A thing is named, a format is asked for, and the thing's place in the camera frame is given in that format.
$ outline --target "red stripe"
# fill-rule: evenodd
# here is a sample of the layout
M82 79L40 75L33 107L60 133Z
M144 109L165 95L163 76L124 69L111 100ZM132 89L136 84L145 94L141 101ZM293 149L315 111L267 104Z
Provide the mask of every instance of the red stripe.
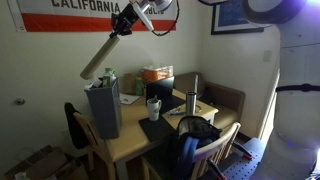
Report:
M110 18L27 13L21 15L28 32L98 32L112 30ZM166 31L173 23L174 20L152 20L155 31ZM133 25L132 30L148 31L140 21Z

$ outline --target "laptop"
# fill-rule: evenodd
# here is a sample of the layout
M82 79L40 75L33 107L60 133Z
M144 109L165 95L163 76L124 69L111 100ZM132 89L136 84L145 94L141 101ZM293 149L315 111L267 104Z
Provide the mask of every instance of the laptop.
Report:
M162 101L160 114L166 113L174 108L177 108L185 103L185 100L172 95L174 86L174 76L153 81L146 84L146 101L148 99L157 98Z

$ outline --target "chair backrest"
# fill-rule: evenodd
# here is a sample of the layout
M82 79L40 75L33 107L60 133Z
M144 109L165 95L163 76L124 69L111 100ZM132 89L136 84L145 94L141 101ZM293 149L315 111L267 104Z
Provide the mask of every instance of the chair backrest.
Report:
M94 150L100 157L107 161L111 161L109 150L106 147L107 144L99 137L97 128L95 127L93 121L77 112L73 113L73 116L79 122L80 126L85 132L90 143L90 148L92 148L92 150Z
M233 123L230 129L222 132L219 139L196 150L193 158L195 166L191 179L197 179L209 169L206 162L207 159L212 159L214 163L218 164L223 158L227 157L228 154L225 154L225 152L228 152L231 148L231 143L235 139L240 127L240 123Z

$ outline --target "white wall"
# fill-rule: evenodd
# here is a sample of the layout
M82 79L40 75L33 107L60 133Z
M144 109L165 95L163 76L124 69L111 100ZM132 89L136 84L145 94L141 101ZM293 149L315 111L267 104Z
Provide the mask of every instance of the white wall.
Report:
M204 16L212 17L212 8ZM245 92L240 132L257 137L278 69L279 30L271 26L263 33L210 35L211 18L204 20L200 71L208 81ZM271 57L264 59L268 51Z
M177 31L165 37L136 32L121 38L107 60L96 71L114 67L117 75L138 72L146 65L167 63L174 73L199 70L201 12L198 2L180 1ZM109 33L18 33L6 1L0 1L0 174L28 155L25 147L39 149L46 144L73 151L64 114L70 101L90 115L79 76L89 60L107 40ZM14 105L24 98L26 104Z

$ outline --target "white cup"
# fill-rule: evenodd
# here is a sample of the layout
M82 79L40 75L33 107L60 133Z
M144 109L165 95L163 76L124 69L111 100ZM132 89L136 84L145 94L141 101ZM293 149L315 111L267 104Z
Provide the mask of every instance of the white cup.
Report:
M148 99L147 106L148 106L148 114L149 119L151 121L156 121L159 119L159 110L161 108L162 101L159 99Z

